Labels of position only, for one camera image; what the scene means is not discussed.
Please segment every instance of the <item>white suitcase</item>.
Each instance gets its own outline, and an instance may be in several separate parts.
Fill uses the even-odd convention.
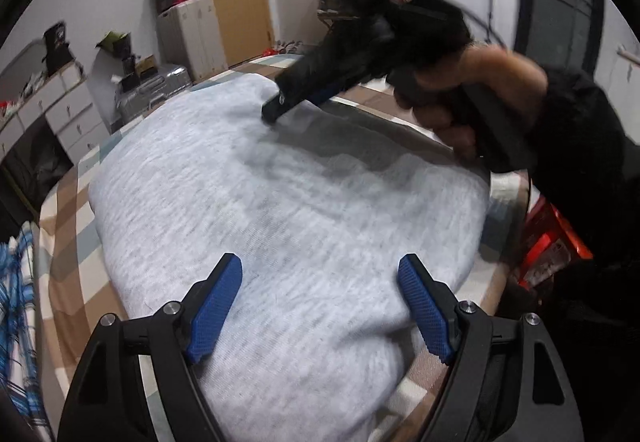
[[[198,83],[228,69],[213,0],[187,0],[158,16],[166,63],[187,67]]]

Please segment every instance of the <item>silver suitcase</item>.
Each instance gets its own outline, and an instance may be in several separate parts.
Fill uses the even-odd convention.
[[[158,67],[158,74],[120,95],[116,108],[126,124],[158,103],[187,91],[190,87],[191,78],[185,67],[163,64]]]

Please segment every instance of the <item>heathered gray cloth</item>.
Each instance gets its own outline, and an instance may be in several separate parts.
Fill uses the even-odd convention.
[[[308,103],[268,127],[275,92],[247,75],[178,96],[122,140],[89,189],[106,268],[138,317],[235,253],[242,287],[199,375],[225,435],[366,440],[414,355],[398,262],[457,289],[488,186]]]

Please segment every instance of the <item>metal screw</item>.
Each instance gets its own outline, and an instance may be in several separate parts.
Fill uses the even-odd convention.
[[[478,305],[476,305],[473,301],[465,299],[464,301],[460,302],[460,308],[467,314],[473,314],[476,310],[478,310]]]
[[[165,314],[172,316],[178,313],[180,310],[180,302],[179,301],[170,301],[169,303],[165,303],[164,307],[162,307],[162,312]]]
[[[535,312],[527,312],[526,314],[524,314],[524,320],[532,327],[540,325],[540,316]]]
[[[110,327],[114,323],[116,323],[116,314],[108,313],[100,318],[100,325],[103,327]]]

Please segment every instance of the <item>plaid tablecloth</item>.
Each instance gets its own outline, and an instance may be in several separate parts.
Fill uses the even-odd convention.
[[[295,59],[294,55],[279,55],[254,60],[219,74],[197,85],[194,90],[248,73],[273,79]],[[388,85],[377,80],[353,88],[335,99],[433,138],[433,134],[417,126],[410,112],[398,109],[390,94]],[[65,396],[98,319],[107,312],[127,317],[104,266],[102,244],[88,202],[88,184],[105,156],[141,120],[139,117],[129,123],[85,156],[51,191],[40,212],[36,268],[43,335]],[[492,175],[481,245],[473,269],[457,293],[459,299],[471,299],[487,313],[495,312],[528,199],[526,174]],[[142,362],[143,381],[154,425],[164,432],[167,430],[166,424],[163,425],[166,419],[164,415],[156,414],[160,403],[155,379],[145,361]],[[424,348],[385,407],[378,411],[369,441],[413,440],[433,406],[445,375],[446,367]]]

